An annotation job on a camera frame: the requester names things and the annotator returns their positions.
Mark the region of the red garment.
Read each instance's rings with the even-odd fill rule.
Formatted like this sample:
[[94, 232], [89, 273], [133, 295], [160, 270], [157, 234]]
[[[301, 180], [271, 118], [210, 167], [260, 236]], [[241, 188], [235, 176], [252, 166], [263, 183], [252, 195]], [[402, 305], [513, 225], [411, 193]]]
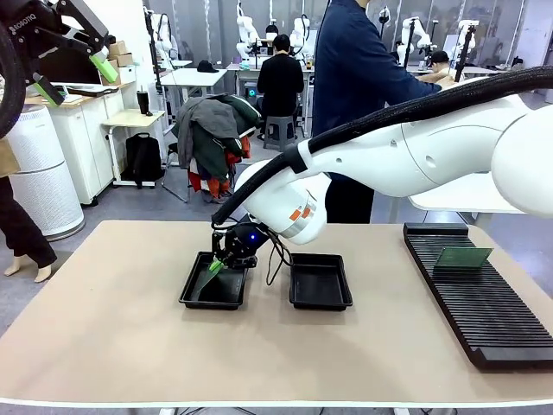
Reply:
[[236, 166], [251, 157], [251, 144], [248, 135], [234, 140], [219, 141], [202, 138], [194, 142], [193, 158], [188, 167], [188, 179], [195, 192], [212, 197], [215, 202], [222, 201], [231, 193]]

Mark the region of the grey plastic stool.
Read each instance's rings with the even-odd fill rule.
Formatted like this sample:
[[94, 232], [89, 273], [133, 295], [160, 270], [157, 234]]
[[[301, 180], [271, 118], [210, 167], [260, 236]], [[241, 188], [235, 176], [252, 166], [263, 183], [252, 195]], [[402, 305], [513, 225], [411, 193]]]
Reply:
[[268, 116], [265, 124], [264, 148], [277, 147], [281, 152], [297, 139], [294, 118]]

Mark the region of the black computer monitor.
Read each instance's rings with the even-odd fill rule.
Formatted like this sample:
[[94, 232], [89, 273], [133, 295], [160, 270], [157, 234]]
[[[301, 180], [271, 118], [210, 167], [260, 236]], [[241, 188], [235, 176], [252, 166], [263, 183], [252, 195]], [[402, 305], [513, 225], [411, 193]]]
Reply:
[[100, 73], [89, 58], [73, 49], [58, 48], [39, 60], [39, 74], [51, 83], [100, 85]]

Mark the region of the grey desk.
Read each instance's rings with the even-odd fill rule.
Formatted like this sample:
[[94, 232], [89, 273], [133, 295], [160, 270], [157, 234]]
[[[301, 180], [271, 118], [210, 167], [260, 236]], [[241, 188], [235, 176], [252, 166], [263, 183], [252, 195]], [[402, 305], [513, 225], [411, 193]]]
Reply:
[[[231, 63], [226, 67], [227, 71], [230, 71], [234, 75], [234, 84], [236, 94], [243, 95], [246, 83], [257, 84], [258, 75], [260, 73], [260, 66], [251, 67], [249, 69], [243, 69], [238, 63]], [[299, 105], [299, 120], [302, 132], [307, 138], [312, 136], [312, 86], [310, 81], [315, 76], [314, 68], [306, 68], [302, 65], [302, 77], [304, 89], [300, 95]]]

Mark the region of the black ESD tray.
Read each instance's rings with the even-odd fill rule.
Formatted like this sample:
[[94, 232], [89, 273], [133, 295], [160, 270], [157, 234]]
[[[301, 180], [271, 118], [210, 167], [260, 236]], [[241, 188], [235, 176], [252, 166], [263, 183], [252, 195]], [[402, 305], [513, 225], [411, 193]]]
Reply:
[[289, 301], [299, 310], [344, 311], [353, 305], [343, 258], [335, 254], [293, 253]]
[[179, 302], [189, 309], [197, 310], [237, 310], [244, 299], [247, 270], [224, 268], [201, 296], [194, 298], [194, 290], [199, 276], [213, 262], [211, 252], [198, 252], [188, 279], [183, 287]]

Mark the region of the wood-top rolling table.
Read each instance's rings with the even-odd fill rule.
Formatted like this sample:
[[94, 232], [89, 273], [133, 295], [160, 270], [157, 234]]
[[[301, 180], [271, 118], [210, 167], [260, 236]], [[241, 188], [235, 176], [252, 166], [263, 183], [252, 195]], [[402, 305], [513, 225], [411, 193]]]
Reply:
[[106, 139], [110, 146], [111, 166], [114, 175], [114, 180], [111, 184], [115, 188], [121, 186], [154, 188], [156, 186], [155, 181], [145, 181], [139, 186], [133, 181], [126, 181], [121, 178], [113, 133], [117, 128], [149, 128], [164, 115], [165, 111], [153, 111], [152, 115], [148, 116], [143, 115], [139, 109], [125, 109], [109, 117], [102, 123], [102, 126], [107, 129]]

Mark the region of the grey jacket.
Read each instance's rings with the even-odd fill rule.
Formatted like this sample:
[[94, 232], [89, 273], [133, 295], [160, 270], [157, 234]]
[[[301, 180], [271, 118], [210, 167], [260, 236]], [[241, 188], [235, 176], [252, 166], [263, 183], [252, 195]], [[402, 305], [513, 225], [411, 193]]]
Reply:
[[239, 141], [237, 123], [231, 105], [206, 97], [190, 98], [181, 106], [172, 127], [177, 139], [178, 163], [187, 169], [193, 158], [193, 124], [218, 140]]

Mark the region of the white rounded table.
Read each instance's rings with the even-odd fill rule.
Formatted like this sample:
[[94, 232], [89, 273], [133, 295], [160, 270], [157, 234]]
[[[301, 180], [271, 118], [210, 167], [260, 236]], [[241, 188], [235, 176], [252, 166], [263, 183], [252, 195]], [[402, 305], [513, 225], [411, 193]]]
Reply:
[[522, 214], [496, 189], [491, 173], [476, 173], [409, 197], [424, 211], [457, 213], [467, 224], [488, 228], [495, 214]]

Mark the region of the black slotted board rack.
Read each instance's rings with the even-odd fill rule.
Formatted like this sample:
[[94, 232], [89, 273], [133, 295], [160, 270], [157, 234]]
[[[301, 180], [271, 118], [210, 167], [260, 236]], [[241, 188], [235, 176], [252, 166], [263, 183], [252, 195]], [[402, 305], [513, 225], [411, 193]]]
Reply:
[[487, 262], [435, 268], [448, 246], [477, 247], [462, 224], [406, 223], [404, 242], [471, 363], [480, 371], [553, 371], [553, 335]]

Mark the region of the person in navy jacket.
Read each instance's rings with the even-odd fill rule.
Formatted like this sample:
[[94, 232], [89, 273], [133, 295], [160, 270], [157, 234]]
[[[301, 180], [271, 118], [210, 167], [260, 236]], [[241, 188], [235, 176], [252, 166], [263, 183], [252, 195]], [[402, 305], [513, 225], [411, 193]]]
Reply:
[[330, 0], [315, 48], [313, 138], [404, 103], [402, 86], [410, 76], [387, 51], [365, 9], [370, 0]]

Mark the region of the person's right forearm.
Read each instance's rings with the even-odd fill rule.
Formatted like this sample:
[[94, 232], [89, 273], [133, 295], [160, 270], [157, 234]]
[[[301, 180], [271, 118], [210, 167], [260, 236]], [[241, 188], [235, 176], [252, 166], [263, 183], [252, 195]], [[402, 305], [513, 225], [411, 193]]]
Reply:
[[401, 100], [405, 102], [413, 99], [420, 99], [438, 93], [441, 90], [442, 86], [437, 83], [426, 82], [410, 76], [406, 83], [402, 86]]

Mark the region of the white desk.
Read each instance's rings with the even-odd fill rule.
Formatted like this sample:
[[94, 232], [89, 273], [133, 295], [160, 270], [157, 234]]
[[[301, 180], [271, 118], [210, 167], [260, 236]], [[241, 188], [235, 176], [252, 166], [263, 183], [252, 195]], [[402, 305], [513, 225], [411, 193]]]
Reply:
[[174, 123], [176, 113], [188, 101], [190, 93], [200, 93], [202, 97], [206, 97], [225, 74], [225, 69], [218, 69], [215, 73], [203, 73], [193, 67], [184, 67], [164, 74], [160, 82], [162, 97], [168, 108], [168, 125]]

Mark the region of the dark green jacket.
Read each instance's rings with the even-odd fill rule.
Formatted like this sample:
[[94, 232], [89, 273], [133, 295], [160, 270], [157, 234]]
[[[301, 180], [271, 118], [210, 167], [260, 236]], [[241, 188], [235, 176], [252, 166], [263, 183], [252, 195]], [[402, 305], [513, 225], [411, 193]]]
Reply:
[[261, 114], [247, 100], [232, 94], [203, 99], [189, 121], [192, 158], [209, 178], [231, 178], [233, 164], [251, 157], [251, 136]]

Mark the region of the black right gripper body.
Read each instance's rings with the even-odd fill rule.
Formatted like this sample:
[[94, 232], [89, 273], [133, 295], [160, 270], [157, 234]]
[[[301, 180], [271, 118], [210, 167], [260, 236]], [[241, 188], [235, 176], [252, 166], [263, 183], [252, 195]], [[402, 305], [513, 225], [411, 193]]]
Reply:
[[213, 261], [225, 268], [246, 270], [257, 266], [257, 250], [264, 244], [264, 230], [255, 222], [239, 222], [212, 233]]

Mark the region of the black keyboard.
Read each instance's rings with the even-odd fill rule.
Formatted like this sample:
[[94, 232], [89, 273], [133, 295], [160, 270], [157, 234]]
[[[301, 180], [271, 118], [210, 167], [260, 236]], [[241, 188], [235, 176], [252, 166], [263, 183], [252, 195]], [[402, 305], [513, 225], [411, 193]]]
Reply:
[[117, 93], [119, 88], [108, 86], [67, 86], [69, 94], [80, 95], [89, 98], [98, 98], [108, 94]]

